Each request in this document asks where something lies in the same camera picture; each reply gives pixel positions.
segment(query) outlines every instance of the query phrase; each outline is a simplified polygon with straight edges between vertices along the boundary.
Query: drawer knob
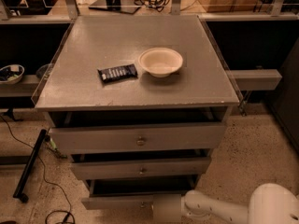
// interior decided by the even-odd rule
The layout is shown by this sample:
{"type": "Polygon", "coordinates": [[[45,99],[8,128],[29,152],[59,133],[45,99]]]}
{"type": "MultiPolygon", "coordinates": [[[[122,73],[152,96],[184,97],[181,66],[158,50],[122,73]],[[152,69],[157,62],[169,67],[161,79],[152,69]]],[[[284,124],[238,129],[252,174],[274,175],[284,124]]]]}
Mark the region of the drawer knob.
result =
{"type": "Polygon", "coordinates": [[[147,170],[145,168],[140,168],[139,174],[143,175],[147,170]]]}
{"type": "Polygon", "coordinates": [[[146,144],[146,140],[143,137],[139,136],[136,143],[138,146],[144,146],[146,144]]]}

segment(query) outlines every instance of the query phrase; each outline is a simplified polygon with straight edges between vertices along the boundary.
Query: concrete floor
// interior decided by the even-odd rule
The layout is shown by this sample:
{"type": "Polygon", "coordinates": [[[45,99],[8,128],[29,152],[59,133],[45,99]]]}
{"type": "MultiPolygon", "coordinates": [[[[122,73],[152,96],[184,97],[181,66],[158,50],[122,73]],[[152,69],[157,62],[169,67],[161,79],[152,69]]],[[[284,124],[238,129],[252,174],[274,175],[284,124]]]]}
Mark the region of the concrete floor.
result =
{"type": "MultiPolygon", "coordinates": [[[[228,119],[228,129],[212,155],[212,163],[202,176],[197,189],[220,200],[248,205],[251,193],[263,183],[277,183],[299,193],[299,158],[281,128],[264,105],[249,105],[248,115],[242,117],[234,111],[228,119]]],[[[14,135],[33,146],[41,129],[48,125],[41,114],[34,110],[16,110],[16,118],[22,122],[5,119],[14,135]]],[[[0,119],[0,153],[29,155],[31,148],[14,140],[7,125],[0,119]]],[[[69,160],[57,159],[45,145],[39,157],[46,164],[46,179],[64,188],[72,204],[76,223],[153,223],[150,207],[125,210],[87,211],[81,198],[88,191],[69,170],[69,160]]],[[[33,172],[24,189],[28,203],[13,199],[12,195],[21,177],[24,166],[0,167],[0,222],[15,220],[20,224],[45,223],[47,214],[56,209],[68,210],[69,205],[62,191],[43,181],[43,166],[36,160],[33,172]]],[[[50,223],[62,221],[64,215],[54,215],[50,223]]],[[[224,224],[217,217],[195,221],[185,217],[181,223],[224,224]]]]}

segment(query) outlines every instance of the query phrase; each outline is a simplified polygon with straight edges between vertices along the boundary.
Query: drawer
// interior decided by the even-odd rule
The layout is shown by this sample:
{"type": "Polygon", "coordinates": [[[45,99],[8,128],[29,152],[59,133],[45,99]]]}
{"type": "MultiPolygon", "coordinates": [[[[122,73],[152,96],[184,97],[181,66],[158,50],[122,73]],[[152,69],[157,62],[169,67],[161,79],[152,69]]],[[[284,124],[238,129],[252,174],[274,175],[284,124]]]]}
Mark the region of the drawer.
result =
{"type": "Polygon", "coordinates": [[[145,177],[90,181],[90,197],[81,201],[86,209],[142,208],[159,194],[184,195],[194,189],[196,175],[145,177]]]}
{"type": "Polygon", "coordinates": [[[78,180],[148,177],[167,175],[200,175],[206,172],[211,159],[179,158],[142,161],[102,161],[72,164],[78,180]]]}
{"type": "Polygon", "coordinates": [[[53,128],[50,135],[66,154],[217,147],[221,122],[53,128]]]}

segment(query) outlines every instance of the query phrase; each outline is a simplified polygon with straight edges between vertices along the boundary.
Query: white bowl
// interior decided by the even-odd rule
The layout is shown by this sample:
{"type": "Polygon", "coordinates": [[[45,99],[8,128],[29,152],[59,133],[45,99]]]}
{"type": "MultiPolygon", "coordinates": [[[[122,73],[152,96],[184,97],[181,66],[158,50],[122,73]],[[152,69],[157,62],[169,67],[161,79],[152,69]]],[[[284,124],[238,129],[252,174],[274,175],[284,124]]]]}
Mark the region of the white bowl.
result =
{"type": "Polygon", "coordinates": [[[183,58],[175,50],[155,48],[141,53],[138,63],[154,77],[168,77],[183,65],[183,58]]]}
{"type": "Polygon", "coordinates": [[[11,74],[15,73],[14,76],[11,76],[8,80],[0,80],[0,85],[4,84],[4,85],[13,85],[18,83],[21,79],[22,79],[22,75],[24,74],[24,67],[22,67],[19,64],[11,64],[11,65],[7,65],[5,67],[2,67],[0,69],[0,76],[1,76],[1,72],[3,72],[5,69],[8,69],[11,71],[11,74]]]}

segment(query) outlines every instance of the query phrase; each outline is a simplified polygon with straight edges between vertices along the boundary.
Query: monitor stand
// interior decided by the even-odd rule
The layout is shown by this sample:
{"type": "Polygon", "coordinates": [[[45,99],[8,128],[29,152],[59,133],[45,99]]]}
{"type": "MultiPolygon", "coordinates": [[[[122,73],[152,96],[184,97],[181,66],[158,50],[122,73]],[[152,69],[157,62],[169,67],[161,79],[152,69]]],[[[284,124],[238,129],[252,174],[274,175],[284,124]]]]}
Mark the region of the monitor stand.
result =
{"type": "Polygon", "coordinates": [[[134,14],[141,6],[136,5],[135,0],[96,0],[88,8],[134,14]]]}

